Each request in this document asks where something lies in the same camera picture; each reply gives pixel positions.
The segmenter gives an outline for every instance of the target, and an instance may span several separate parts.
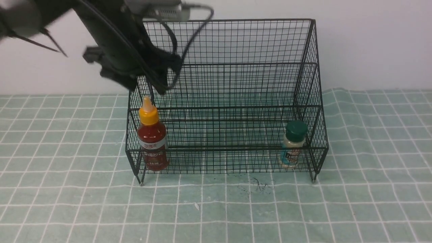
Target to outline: white wall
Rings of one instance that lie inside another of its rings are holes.
[[[432,88],[432,0],[189,1],[212,5],[217,19],[316,19],[323,89]],[[1,94],[126,92],[82,59],[94,41],[75,13],[49,30],[69,58],[20,40],[1,42]]]

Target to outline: black wire rack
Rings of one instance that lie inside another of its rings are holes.
[[[179,48],[200,24],[168,23]],[[155,46],[172,48],[163,26],[145,26]],[[168,131],[170,165],[159,173],[307,171],[316,180],[328,140],[315,20],[213,20],[195,39],[173,90],[160,96],[144,77],[138,81],[129,93],[126,154],[139,183],[155,173],[146,168],[136,133],[144,95]],[[279,156],[294,119],[309,131],[298,163],[286,169]]]

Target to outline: sauce bottle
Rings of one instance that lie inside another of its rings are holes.
[[[169,165],[169,159],[164,151],[168,149],[166,127],[159,120],[158,110],[150,97],[144,96],[139,115],[141,126],[137,133],[141,148],[144,150],[142,156],[146,167],[153,171],[163,170]]]
[[[302,121],[290,121],[286,125],[283,136],[282,151],[279,162],[283,168],[295,168],[299,161],[300,149],[289,149],[303,147],[306,141],[308,126]]]

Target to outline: green checkered tablecloth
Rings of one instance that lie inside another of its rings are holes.
[[[432,242],[432,90],[323,101],[330,150],[315,184],[149,174],[140,187],[126,95],[0,96],[0,242]]]

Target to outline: green jar lid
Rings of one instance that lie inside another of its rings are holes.
[[[285,136],[289,141],[299,143],[305,139],[307,132],[308,126],[306,123],[298,120],[289,121],[286,125]]]

